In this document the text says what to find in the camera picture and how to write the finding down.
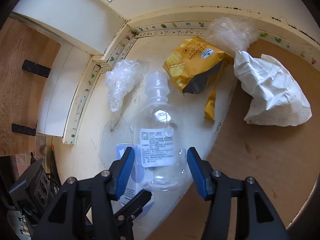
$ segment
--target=brown floor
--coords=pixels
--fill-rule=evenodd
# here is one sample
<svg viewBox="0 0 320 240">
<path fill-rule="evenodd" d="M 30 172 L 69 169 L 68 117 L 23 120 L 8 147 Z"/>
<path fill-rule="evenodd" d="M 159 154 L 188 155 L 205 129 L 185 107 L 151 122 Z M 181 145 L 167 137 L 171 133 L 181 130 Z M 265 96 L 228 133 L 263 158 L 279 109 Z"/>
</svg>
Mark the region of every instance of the brown floor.
<svg viewBox="0 0 320 240">
<path fill-rule="evenodd" d="M 267 41 L 258 40 L 249 53 L 253 57 L 263 53 L 277 58 L 299 83 L 313 116 L 298 127 L 247 125 L 243 118 L 252 98 L 238 83 L 208 161 L 229 177 L 255 177 L 287 226 L 305 203 L 320 171 L 320 72 Z M 228 239 L 234 239 L 235 232 L 236 202 L 232 204 Z M 200 239 L 209 205 L 192 185 L 148 240 Z"/>
</svg>

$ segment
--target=cracker package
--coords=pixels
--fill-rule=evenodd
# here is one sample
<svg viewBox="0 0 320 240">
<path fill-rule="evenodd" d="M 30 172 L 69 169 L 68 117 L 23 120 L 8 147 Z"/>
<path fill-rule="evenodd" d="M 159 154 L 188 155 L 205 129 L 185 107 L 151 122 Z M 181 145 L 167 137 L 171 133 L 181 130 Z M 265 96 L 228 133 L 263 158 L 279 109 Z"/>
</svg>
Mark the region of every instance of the cracker package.
<svg viewBox="0 0 320 240">
<path fill-rule="evenodd" d="M 183 40 L 164 62 L 163 68 L 182 93 L 199 94 L 217 82 L 223 68 L 233 57 L 198 36 Z M 204 117 L 214 121 L 216 85 L 204 108 Z"/>
</svg>

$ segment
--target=clear plastic bottle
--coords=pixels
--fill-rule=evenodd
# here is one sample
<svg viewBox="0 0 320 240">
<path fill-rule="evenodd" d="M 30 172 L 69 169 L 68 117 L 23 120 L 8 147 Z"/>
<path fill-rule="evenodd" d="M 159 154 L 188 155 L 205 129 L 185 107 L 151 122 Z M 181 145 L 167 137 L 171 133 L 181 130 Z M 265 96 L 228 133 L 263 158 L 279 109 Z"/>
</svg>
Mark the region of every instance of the clear plastic bottle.
<svg viewBox="0 0 320 240">
<path fill-rule="evenodd" d="M 136 182 L 150 191 L 174 190 L 185 183 L 186 151 L 182 148 L 181 114 L 168 104 L 167 74 L 147 76 L 148 104 L 134 120 Z"/>
</svg>

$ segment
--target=screw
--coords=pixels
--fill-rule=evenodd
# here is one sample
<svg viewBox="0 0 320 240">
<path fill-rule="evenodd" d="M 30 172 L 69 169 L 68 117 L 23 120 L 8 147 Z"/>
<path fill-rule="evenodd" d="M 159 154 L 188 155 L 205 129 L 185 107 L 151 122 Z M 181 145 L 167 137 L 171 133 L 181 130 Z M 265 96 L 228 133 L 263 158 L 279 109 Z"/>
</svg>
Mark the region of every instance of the screw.
<svg viewBox="0 0 320 240">
<path fill-rule="evenodd" d="M 108 177 L 108 176 L 110 175 L 110 171 L 108 171 L 108 170 L 103 170 L 103 171 L 101 171 L 101 175 L 102 175 L 103 177 Z"/>
<path fill-rule="evenodd" d="M 76 181 L 76 178 L 75 177 L 69 177 L 68 179 L 67 179 L 67 183 L 69 183 L 69 184 L 72 184 L 72 183 L 74 183 Z"/>
<path fill-rule="evenodd" d="M 123 216 L 123 215 L 118 216 L 118 220 L 119 220 L 119 221 L 124 220 L 124 216 Z"/>
<path fill-rule="evenodd" d="M 249 184 L 255 183 L 255 179 L 254 179 L 253 177 L 247 177 L 246 181 L 247 181 Z"/>
<path fill-rule="evenodd" d="M 215 176 L 215 177 L 220 177 L 221 176 L 221 171 L 218 171 L 218 170 L 216 170 L 216 171 L 213 171 L 213 176 Z"/>
</svg>

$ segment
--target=plastic bag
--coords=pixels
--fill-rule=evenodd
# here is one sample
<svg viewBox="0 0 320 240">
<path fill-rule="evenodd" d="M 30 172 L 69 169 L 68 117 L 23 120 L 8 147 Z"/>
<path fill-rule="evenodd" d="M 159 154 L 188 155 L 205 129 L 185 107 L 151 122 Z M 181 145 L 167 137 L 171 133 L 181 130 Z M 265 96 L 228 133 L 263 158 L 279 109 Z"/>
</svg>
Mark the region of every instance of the plastic bag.
<svg viewBox="0 0 320 240">
<path fill-rule="evenodd" d="M 242 89 L 253 97 L 244 118 L 248 124 L 297 126 L 311 118 L 310 104 L 300 86 L 274 57 L 253 58 L 238 51 L 234 72 Z"/>
<path fill-rule="evenodd" d="M 204 40 L 235 56 L 238 50 L 246 51 L 258 37 L 259 30 L 252 20 L 245 17 L 221 17 L 209 24 Z"/>
<path fill-rule="evenodd" d="M 140 64 L 126 59 L 119 61 L 112 71 L 106 72 L 107 98 L 109 108 L 114 113 L 110 122 L 111 129 L 120 118 L 124 96 L 133 89 L 140 76 Z"/>
<path fill-rule="evenodd" d="M 195 36 L 181 41 L 163 68 L 180 92 L 199 94 L 208 84 L 217 84 L 222 70 L 232 62 L 229 54 Z M 204 107 L 204 117 L 211 121 L 214 121 L 215 91 L 214 86 Z"/>
</svg>

